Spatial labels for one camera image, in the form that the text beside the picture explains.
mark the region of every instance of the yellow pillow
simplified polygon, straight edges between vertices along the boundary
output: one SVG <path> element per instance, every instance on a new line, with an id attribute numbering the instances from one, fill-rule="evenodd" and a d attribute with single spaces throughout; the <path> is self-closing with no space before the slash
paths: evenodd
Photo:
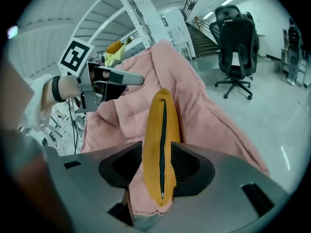
<path id="1" fill-rule="evenodd" d="M 122 47 L 121 41 L 116 41 L 116 42 L 114 42 L 114 43 L 111 43 L 111 44 L 108 46 L 106 52 L 107 52 L 107 53 L 114 54 L 114 53 L 116 53 L 121 47 Z"/>
<path id="2" fill-rule="evenodd" d="M 163 88 L 152 100 L 142 155 L 144 180 L 159 206 L 173 198 L 176 186 L 171 142 L 180 142 L 178 117 L 170 92 Z"/>

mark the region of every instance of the gray floor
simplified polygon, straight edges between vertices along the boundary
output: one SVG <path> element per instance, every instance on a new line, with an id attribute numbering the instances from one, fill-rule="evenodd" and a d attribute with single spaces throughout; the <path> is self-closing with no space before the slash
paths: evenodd
<path id="1" fill-rule="evenodd" d="M 214 86 L 226 77 L 218 68 L 218 56 L 190 62 L 206 84 L 209 97 L 257 146 L 271 177 L 289 193 L 293 192 L 311 156 L 310 89 L 282 81 L 284 77 L 275 72 L 276 64 L 260 59 L 251 82 L 253 99 L 247 100 L 246 93 L 238 87 L 225 100 L 223 94 L 230 85 Z"/>

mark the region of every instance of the zipper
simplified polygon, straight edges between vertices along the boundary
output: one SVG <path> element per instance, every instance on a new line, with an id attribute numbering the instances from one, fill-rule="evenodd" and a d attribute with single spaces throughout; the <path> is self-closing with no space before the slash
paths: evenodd
<path id="1" fill-rule="evenodd" d="M 164 102 L 163 105 L 163 121 L 162 121 L 162 131 L 161 131 L 161 140 L 160 140 L 160 189 L 161 189 L 161 197 L 164 198 L 164 183 L 165 183 L 165 140 L 166 140 L 166 101 L 162 99 Z"/>

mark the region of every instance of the black vent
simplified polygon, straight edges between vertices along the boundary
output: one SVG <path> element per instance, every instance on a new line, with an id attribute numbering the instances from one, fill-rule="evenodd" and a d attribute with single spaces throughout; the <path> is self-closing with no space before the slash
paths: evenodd
<path id="1" fill-rule="evenodd" d="M 69 169 L 69 168 L 72 168 L 72 167 L 78 166 L 78 165 L 81 165 L 81 163 L 78 161 L 71 161 L 71 162 L 67 162 L 64 164 L 66 169 Z"/>
<path id="2" fill-rule="evenodd" d="M 113 187 L 127 189 L 141 164 L 142 142 L 115 153 L 102 160 L 99 174 Z"/>
<path id="3" fill-rule="evenodd" d="M 167 26 L 168 26 L 167 21 L 166 21 L 166 19 L 165 19 L 165 18 L 162 18 L 162 22 L 163 22 L 163 24 L 164 24 L 164 26 L 165 26 L 165 27 L 167 27 Z"/>
<path id="4" fill-rule="evenodd" d="M 194 175 L 200 168 L 200 161 L 197 158 L 178 148 L 172 149 L 171 163 L 178 183 Z"/>
<path id="5" fill-rule="evenodd" d="M 271 200 L 255 183 L 242 186 L 242 190 L 259 216 L 263 216 L 274 207 Z"/>
<path id="6" fill-rule="evenodd" d="M 215 176 L 214 165 L 209 159 L 175 142 L 172 142 L 171 163 L 177 182 L 174 197 L 199 194 Z"/>

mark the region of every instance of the pink blanket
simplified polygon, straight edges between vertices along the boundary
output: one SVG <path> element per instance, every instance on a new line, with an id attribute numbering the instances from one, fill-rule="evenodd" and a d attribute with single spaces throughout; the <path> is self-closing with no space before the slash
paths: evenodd
<path id="1" fill-rule="evenodd" d="M 143 86 L 131 86 L 124 97 L 102 103 L 88 113 L 82 152 L 106 149 L 144 140 L 151 101 L 157 91 L 172 94 L 180 120 L 182 142 L 237 156 L 269 175 L 266 164 L 244 132 L 212 102 L 189 62 L 168 41 L 161 40 L 144 52 L 124 60 L 116 68 L 138 73 Z M 130 184 L 133 213 L 150 216 L 166 212 L 147 192 L 140 165 Z"/>

